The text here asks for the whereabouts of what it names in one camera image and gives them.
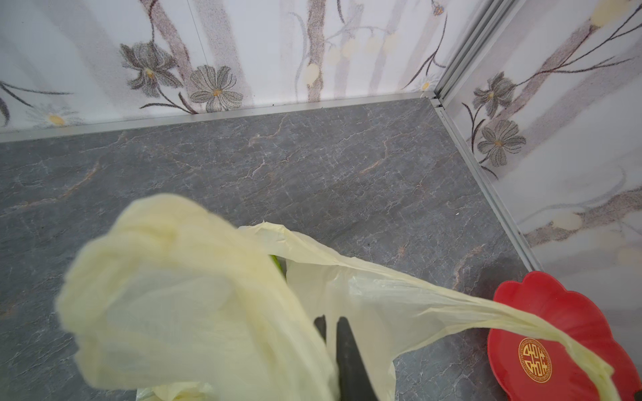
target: gray marble floor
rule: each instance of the gray marble floor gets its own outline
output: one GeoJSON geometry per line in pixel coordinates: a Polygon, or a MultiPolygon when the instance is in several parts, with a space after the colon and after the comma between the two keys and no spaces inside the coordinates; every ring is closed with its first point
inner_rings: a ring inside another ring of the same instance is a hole
{"type": "MultiPolygon", "coordinates": [[[[88,387],[53,297],[134,199],[174,192],[467,294],[526,270],[426,99],[0,144],[0,399],[133,400],[88,387]]],[[[506,399],[484,330],[402,355],[399,400],[506,399]]]]}

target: wall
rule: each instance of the wall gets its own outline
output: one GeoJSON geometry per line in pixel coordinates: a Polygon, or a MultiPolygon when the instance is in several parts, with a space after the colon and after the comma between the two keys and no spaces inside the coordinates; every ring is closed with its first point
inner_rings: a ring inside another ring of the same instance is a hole
{"type": "Polygon", "coordinates": [[[5,1],[0,132],[432,89],[484,2],[5,1]]]}
{"type": "Polygon", "coordinates": [[[641,7],[522,1],[446,104],[543,270],[601,308],[639,371],[641,7]]]}

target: gray flower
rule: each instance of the gray flower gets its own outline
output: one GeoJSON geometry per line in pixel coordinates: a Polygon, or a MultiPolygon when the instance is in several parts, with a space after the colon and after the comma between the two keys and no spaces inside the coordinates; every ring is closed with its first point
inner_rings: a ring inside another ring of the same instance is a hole
{"type": "Polygon", "coordinates": [[[480,108],[482,105],[486,105],[486,114],[493,118],[498,106],[510,106],[513,101],[514,91],[515,85],[510,79],[504,78],[504,72],[502,71],[495,75],[493,79],[488,80],[488,90],[480,88],[474,90],[473,106],[480,108]]]}
{"type": "Polygon", "coordinates": [[[183,84],[169,69],[176,67],[176,60],[153,42],[140,42],[132,47],[121,44],[121,54],[125,58],[123,67],[138,70],[138,77],[127,81],[131,89],[142,89],[150,98],[160,97],[159,84],[172,88],[183,84]]]}
{"type": "Polygon", "coordinates": [[[208,113],[241,106],[243,95],[229,90],[236,85],[236,78],[230,73],[230,67],[220,67],[217,74],[214,67],[201,65],[189,79],[200,89],[189,96],[190,100],[194,103],[207,102],[205,110],[208,113]]]}
{"type": "Polygon", "coordinates": [[[514,121],[500,120],[495,131],[488,127],[481,129],[481,134],[486,141],[477,144],[477,149],[482,153],[489,153],[490,162],[494,167],[506,165],[506,153],[519,153],[521,146],[526,143],[526,138],[517,135],[519,128],[514,121]]]}

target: red plate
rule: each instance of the red plate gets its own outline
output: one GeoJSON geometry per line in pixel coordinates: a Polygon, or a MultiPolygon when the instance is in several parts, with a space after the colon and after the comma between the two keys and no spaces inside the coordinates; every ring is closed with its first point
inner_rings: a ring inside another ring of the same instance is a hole
{"type": "MultiPolygon", "coordinates": [[[[493,299],[538,315],[598,354],[615,369],[612,379],[622,401],[634,401],[634,393],[642,389],[636,367],[613,339],[599,308],[551,275],[534,271],[521,283],[504,282],[493,299]]],[[[593,382],[559,343],[492,329],[488,356],[511,401],[599,401],[593,382]]]]}

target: yellow plastic bag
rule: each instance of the yellow plastic bag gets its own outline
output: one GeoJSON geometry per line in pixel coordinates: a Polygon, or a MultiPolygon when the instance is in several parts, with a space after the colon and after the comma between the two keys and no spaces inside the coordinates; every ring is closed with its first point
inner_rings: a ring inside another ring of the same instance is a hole
{"type": "Polygon", "coordinates": [[[600,399],[620,399],[613,369],[537,316],[341,256],[280,225],[235,230],[173,195],[134,202],[86,245],[56,307],[87,382],[148,388],[139,399],[149,401],[336,400],[340,316],[381,401],[394,399],[395,357],[473,327],[558,341],[600,399]],[[287,260],[287,284],[268,255],[287,260]],[[327,350],[312,324],[323,314],[327,350]]]}

